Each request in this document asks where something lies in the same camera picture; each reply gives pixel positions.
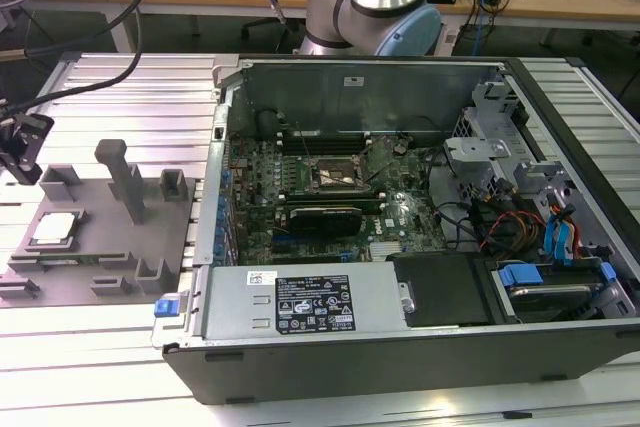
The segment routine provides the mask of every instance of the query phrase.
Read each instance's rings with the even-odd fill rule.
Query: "floor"
[[[37,12],[36,20],[56,41],[73,39],[97,31],[104,25],[99,14]],[[247,18],[202,17],[202,35],[193,37],[189,19],[184,16],[145,15],[143,45],[145,52],[244,52],[272,53],[282,32],[277,25],[251,29],[250,38],[240,38],[240,27]],[[28,34],[29,46],[45,46],[47,38],[20,12],[17,27],[0,33],[0,50],[22,48]],[[548,48],[539,44],[542,29],[497,27],[483,46],[481,55],[527,57],[579,57],[614,95],[618,95],[635,71],[640,68],[640,49],[629,43],[633,32],[594,32],[591,45],[584,45],[585,32],[560,30]],[[471,55],[475,34],[461,39],[455,55]],[[281,46],[281,52],[291,52],[302,40],[302,31],[293,34]],[[88,43],[85,51],[111,52],[109,35]],[[0,99],[9,102],[37,95],[46,80],[46,69],[53,68],[57,58],[44,58],[37,63],[27,61],[0,63]],[[627,89],[623,105],[640,118],[640,77]]]

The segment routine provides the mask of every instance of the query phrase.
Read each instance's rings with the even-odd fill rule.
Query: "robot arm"
[[[425,0],[308,0],[307,55],[424,55],[440,31]]]

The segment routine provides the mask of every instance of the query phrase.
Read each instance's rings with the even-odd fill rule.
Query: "blue latch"
[[[542,284],[542,276],[535,264],[509,264],[498,271],[502,285]]]
[[[153,309],[156,317],[177,317],[180,315],[179,299],[159,299]]]
[[[600,270],[602,270],[602,274],[604,275],[607,282],[613,282],[616,280],[617,275],[616,271],[609,262],[603,262],[600,264]]]

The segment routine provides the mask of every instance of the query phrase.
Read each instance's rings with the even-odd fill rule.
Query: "white label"
[[[247,285],[276,285],[278,272],[275,270],[250,270],[247,272]]]
[[[353,315],[336,315],[336,322],[353,322]]]
[[[458,40],[458,33],[460,31],[458,29],[447,30],[444,36],[445,44],[455,44]]]
[[[364,85],[364,77],[345,77],[345,87],[362,87]]]
[[[78,261],[73,259],[39,260],[38,263],[42,265],[79,265]]]

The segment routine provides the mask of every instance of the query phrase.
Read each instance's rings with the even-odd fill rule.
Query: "sticker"
[[[247,272],[247,285],[275,285],[276,270],[250,270]]]
[[[345,87],[362,87],[364,85],[364,77],[345,77]]]
[[[77,260],[73,259],[59,259],[59,260],[38,260],[40,265],[80,265]]]
[[[356,330],[346,275],[279,278],[275,305],[280,334]]]

